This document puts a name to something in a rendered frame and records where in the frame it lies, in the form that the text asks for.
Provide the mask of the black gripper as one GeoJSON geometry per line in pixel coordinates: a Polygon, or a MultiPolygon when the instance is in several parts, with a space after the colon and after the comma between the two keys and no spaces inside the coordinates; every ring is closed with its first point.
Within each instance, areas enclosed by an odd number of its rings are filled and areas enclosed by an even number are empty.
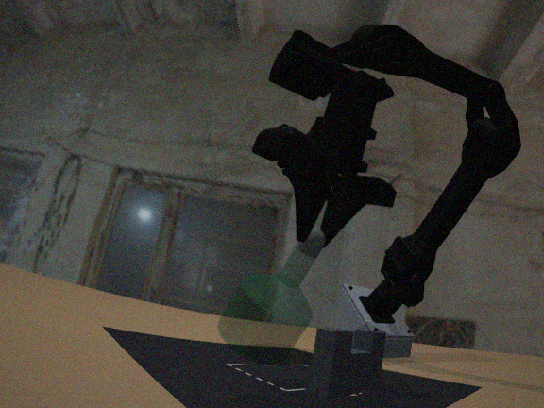
{"type": "Polygon", "coordinates": [[[357,175],[367,172],[366,142],[377,136],[366,114],[332,105],[314,124],[316,141],[294,127],[275,127],[263,130],[251,151],[272,162],[293,161],[282,173],[294,188],[299,241],[307,240],[327,200],[320,226],[325,248],[365,204],[392,208],[397,193],[384,179],[357,175]]]}

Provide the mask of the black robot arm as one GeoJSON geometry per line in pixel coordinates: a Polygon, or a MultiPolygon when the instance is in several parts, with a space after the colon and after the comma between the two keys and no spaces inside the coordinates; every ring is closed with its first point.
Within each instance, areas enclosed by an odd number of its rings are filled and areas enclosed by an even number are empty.
{"type": "Polygon", "coordinates": [[[329,106],[344,106],[372,121],[377,102],[394,96],[385,79],[356,72],[342,63],[387,75],[418,77],[467,99],[468,133],[462,163],[413,234],[398,236],[385,251],[385,280],[359,296],[375,323],[395,323],[392,315],[423,300],[424,283],[436,252],[485,182],[503,172],[520,151],[519,123],[503,86],[427,49],[397,25],[364,25],[351,39],[329,48],[294,31],[274,61],[269,81],[310,100],[329,93],[329,106]],[[485,117],[483,107],[489,117],[485,117]]]}

